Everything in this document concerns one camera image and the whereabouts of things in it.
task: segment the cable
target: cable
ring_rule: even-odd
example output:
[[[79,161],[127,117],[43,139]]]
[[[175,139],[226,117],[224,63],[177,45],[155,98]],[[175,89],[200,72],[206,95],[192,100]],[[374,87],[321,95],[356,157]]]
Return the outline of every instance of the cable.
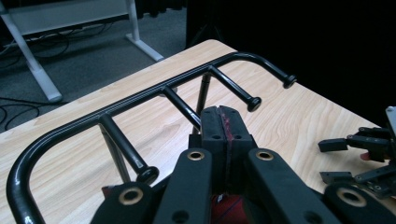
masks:
[[[43,103],[43,102],[36,102],[36,101],[26,101],[26,100],[19,100],[19,99],[13,99],[13,98],[7,98],[7,97],[0,97],[0,100],[4,101],[11,101],[11,102],[16,102],[19,104],[7,104],[7,105],[0,105],[0,110],[3,111],[4,116],[0,119],[0,124],[3,124],[5,122],[4,126],[4,131],[7,131],[9,129],[9,125],[13,120],[18,118],[19,116],[34,110],[35,111],[35,118],[37,118],[40,115],[40,107],[43,106],[60,106],[60,105],[66,105],[69,102],[58,102],[58,103]],[[9,120],[7,120],[8,117],[8,112],[7,112],[7,107],[12,107],[12,106],[27,106],[29,107],[28,109],[22,110],[22,112],[17,113],[16,115],[12,116]]]
[[[50,55],[50,56],[42,56],[42,55],[38,55],[37,52],[36,53],[33,52],[34,56],[37,58],[48,59],[48,58],[58,57],[58,56],[64,54],[70,46],[70,41],[73,41],[73,40],[78,41],[78,40],[91,38],[91,37],[100,35],[106,31],[108,31],[112,27],[113,24],[114,24],[114,22],[100,24],[98,27],[101,27],[101,29],[98,32],[96,32],[94,34],[90,34],[90,35],[75,36],[75,35],[80,34],[81,32],[86,32],[86,31],[85,30],[76,31],[76,29],[73,29],[73,30],[65,31],[64,33],[67,32],[66,34],[62,34],[60,32],[53,32],[50,34],[42,35],[42,36],[38,37],[37,39],[26,38],[25,41],[30,47],[41,46],[43,48],[53,48],[54,46],[56,46],[58,44],[65,44],[64,48],[60,52]],[[13,57],[15,57],[16,60],[11,63],[8,63],[4,66],[0,66],[0,68],[8,68],[11,65],[14,65],[20,61],[22,54],[21,54],[21,51],[19,50],[19,48],[12,48],[13,46],[15,46],[14,42],[15,42],[15,40],[12,40],[12,42],[10,44],[8,44],[7,47],[0,52],[0,61],[7,60],[7,59],[10,59]],[[12,56],[11,53],[16,52],[16,51],[18,52],[18,55]]]

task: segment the bolt hole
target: bolt hole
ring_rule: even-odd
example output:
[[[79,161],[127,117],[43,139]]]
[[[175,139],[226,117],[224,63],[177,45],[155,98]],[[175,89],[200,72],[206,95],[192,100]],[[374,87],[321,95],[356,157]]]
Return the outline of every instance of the bolt hole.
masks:
[[[271,153],[264,151],[258,151],[256,153],[256,156],[262,161],[270,161],[274,158],[274,156]]]
[[[139,188],[130,188],[124,190],[119,197],[120,203],[123,205],[132,205],[140,202],[143,198],[143,191]]]
[[[137,197],[137,192],[136,191],[129,191],[124,194],[124,199],[125,200],[133,200]]]
[[[193,152],[189,153],[189,155],[187,157],[192,161],[199,161],[199,160],[203,159],[204,156],[205,156],[205,154],[200,151],[193,151]]]
[[[189,220],[189,214],[186,211],[177,211],[172,215],[175,223],[186,223]]]
[[[367,202],[358,192],[352,189],[340,188],[337,196],[344,202],[355,207],[364,207]]]

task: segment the rounded knob end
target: rounded knob end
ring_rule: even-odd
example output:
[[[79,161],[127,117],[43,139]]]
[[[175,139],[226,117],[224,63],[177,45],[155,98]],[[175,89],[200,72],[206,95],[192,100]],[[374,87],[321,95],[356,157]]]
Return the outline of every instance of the rounded knob end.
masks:
[[[160,175],[160,170],[155,166],[149,166],[137,176],[136,181],[150,185],[157,179],[158,175]]]
[[[260,107],[261,104],[262,104],[262,98],[260,97],[251,98],[250,102],[247,104],[247,111],[254,112]]]

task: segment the white desk frame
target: white desk frame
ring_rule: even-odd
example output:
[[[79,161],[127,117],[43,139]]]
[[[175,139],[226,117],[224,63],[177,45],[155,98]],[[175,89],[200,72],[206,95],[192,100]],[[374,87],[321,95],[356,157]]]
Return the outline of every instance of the white desk frame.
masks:
[[[156,62],[163,56],[140,39],[135,0],[76,0],[48,3],[6,10],[0,0],[0,15],[27,60],[35,80],[50,102],[62,100],[62,95],[35,59],[23,35],[63,28],[85,22],[129,15],[132,32],[126,37]]]

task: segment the black tubular frame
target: black tubular frame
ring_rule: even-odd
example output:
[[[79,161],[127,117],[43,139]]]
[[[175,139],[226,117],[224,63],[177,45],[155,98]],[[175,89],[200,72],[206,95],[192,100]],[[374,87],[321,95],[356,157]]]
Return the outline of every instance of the black tubular frame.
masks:
[[[30,176],[35,164],[48,150],[63,140],[72,137],[73,135],[81,133],[95,125],[99,125],[102,133],[104,134],[104,138],[108,138],[111,135],[120,135],[120,144],[122,146],[116,144],[116,146],[113,147],[119,149],[123,156],[126,157],[127,161],[133,160],[135,157],[139,157],[138,154],[135,155],[133,153],[133,147],[125,142],[127,140],[124,139],[121,133],[118,132],[118,127],[114,127],[111,118],[160,94],[165,95],[172,102],[172,104],[174,104],[175,107],[192,123],[196,130],[195,132],[199,132],[201,120],[198,114],[200,114],[202,109],[205,107],[205,99],[208,91],[210,76],[217,78],[224,86],[226,86],[231,92],[233,92],[243,102],[245,102],[247,104],[248,111],[251,112],[257,109],[261,103],[261,99],[259,97],[251,97],[247,92],[245,92],[236,83],[222,74],[218,69],[218,67],[233,61],[248,61],[260,65],[280,81],[282,81],[283,87],[285,89],[289,88],[296,81],[295,76],[289,76],[285,74],[259,55],[245,52],[233,52],[219,57],[209,63],[204,63],[200,66],[192,68],[191,70],[178,76],[169,78],[150,88],[121,99],[116,103],[105,106],[86,116],[75,119],[59,128],[43,134],[22,152],[22,154],[14,162],[8,175],[7,200],[17,223],[44,223],[44,218],[41,216],[30,191]],[[177,96],[173,89],[199,76],[203,76],[203,82],[199,93],[200,95],[197,103],[197,111],[195,112],[183,100],[181,100],[181,98]],[[124,164],[121,164],[120,167],[118,166],[119,171],[123,170],[123,166]],[[129,180],[126,175],[127,174],[121,174],[124,182]]]

